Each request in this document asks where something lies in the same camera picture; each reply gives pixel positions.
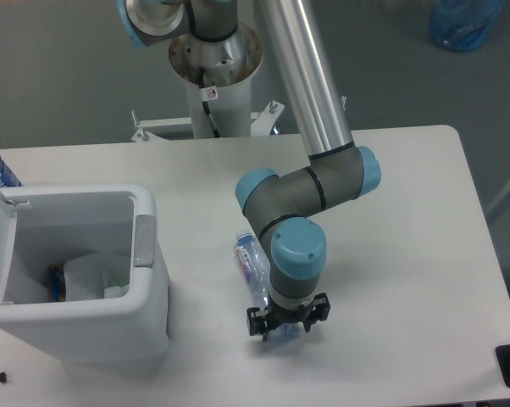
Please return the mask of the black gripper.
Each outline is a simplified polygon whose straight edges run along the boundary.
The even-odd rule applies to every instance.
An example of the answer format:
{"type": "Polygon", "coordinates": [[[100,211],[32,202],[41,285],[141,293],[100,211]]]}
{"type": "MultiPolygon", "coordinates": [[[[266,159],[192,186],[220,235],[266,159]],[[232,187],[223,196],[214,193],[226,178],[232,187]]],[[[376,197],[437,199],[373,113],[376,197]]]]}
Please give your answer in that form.
{"type": "Polygon", "coordinates": [[[317,294],[307,305],[300,304],[295,309],[286,309],[269,297],[268,307],[247,309],[247,329],[250,337],[260,336],[264,342],[269,339],[268,327],[302,323],[304,331],[310,332],[317,322],[326,321],[330,313],[327,293],[317,294]]]}

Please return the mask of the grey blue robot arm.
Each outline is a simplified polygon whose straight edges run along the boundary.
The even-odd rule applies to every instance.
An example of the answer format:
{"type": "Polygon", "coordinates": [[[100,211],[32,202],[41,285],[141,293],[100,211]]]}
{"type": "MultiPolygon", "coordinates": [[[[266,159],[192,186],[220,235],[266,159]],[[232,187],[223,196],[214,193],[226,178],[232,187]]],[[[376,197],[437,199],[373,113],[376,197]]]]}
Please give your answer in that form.
{"type": "MultiPolygon", "coordinates": [[[[269,263],[263,307],[247,310],[248,331],[267,337],[288,323],[310,329],[330,301],[317,286],[327,242],[312,216],[362,197],[381,179],[374,153],[355,144],[308,1],[259,4],[309,163],[280,176],[271,169],[236,184],[241,212],[269,263]]],[[[120,1],[119,17],[138,47],[169,43],[169,62],[186,86],[196,138],[249,137],[251,80],[262,40],[240,22],[235,1],[120,1]]]]}

